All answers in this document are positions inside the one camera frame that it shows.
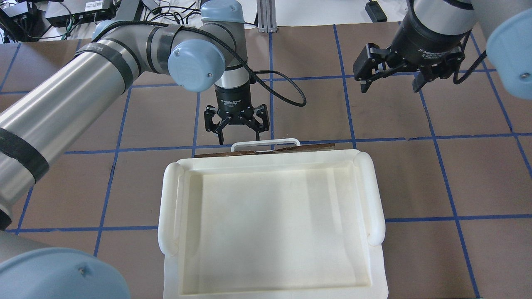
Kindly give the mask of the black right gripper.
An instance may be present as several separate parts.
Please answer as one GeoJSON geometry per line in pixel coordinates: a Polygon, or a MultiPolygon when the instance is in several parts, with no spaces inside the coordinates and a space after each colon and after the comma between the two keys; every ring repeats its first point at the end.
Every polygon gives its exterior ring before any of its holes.
{"type": "Polygon", "coordinates": [[[428,83],[428,79],[447,79],[458,72],[464,59],[461,41],[466,27],[456,24],[464,10],[451,8],[409,8],[388,49],[367,43],[353,63],[354,79],[362,93],[380,78],[397,70],[419,71],[412,81],[414,93],[428,83]]]}

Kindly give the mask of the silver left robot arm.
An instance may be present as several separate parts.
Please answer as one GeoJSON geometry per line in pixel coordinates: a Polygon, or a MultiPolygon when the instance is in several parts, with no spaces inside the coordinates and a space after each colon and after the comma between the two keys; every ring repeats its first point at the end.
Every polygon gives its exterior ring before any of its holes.
{"type": "Polygon", "coordinates": [[[199,28],[116,21],[57,73],[1,113],[1,229],[12,206],[145,72],[184,89],[249,83],[244,13],[237,0],[207,0],[199,28]]]}

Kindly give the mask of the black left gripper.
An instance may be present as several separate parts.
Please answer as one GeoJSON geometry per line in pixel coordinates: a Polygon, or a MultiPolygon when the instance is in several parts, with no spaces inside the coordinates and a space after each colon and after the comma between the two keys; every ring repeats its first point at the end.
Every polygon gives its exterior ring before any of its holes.
{"type": "Polygon", "coordinates": [[[224,144],[223,130],[227,125],[245,125],[255,132],[255,140],[260,133],[269,131],[268,110],[266,105],[254,107],[251,103],[251,88],[242,85],[236,88],[214,86],[217,107],[208,105],[204,112],[206,131],[217,134],[219,144],[224,144]]]}

